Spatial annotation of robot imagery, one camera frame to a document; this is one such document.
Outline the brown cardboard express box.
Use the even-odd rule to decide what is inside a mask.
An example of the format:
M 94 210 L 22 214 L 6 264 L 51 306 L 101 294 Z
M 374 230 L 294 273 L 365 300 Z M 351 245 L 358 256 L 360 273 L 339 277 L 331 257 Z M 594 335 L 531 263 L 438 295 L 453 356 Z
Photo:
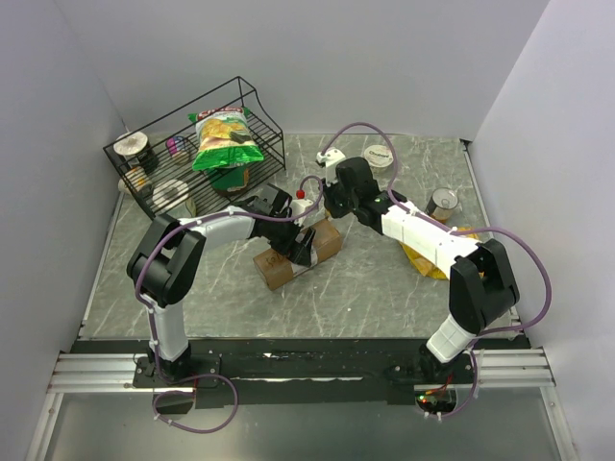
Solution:
M 297 235 L 288 256 L 270 248 L 253 258 L 265 285 L 274 291 L 304 272 L 339 253 L 342 236 L 328 219 L 322 219 Z

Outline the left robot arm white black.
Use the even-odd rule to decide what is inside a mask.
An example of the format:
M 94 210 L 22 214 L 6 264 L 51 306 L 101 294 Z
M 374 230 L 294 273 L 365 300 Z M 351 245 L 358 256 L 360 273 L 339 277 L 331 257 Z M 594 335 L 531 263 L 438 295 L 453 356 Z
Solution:
M 261 194 L 193 218 L 155 218 L 127 266 L 135 297 L 144 305 L 150 329 L 149 356 L 156 374 L 178 386 L 190 374 L 183 299 L 190 292 L 202 254 L 227 243 L 264 238 L 295 265 L 313 262 L 315 230 L 303 219 L 318 209 L 309 199 L 293 199 L 268 184 Z

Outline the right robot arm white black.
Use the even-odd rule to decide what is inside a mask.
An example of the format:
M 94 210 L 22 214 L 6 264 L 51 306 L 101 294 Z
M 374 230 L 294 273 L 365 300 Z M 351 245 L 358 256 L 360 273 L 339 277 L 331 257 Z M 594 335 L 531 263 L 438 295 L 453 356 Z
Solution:
M 449 314 L 420 359 L 426 380 L 443 381 L 453 372 L 453 360 L 520 299 L 504 245 L 441 229 L 403 195 L 380 190 L 364 158 L 319 152 L 316 162 L 325 169 L 324 205 L 331 217 L 352 213 L 362 225 L 409 246 L 448 275 Z

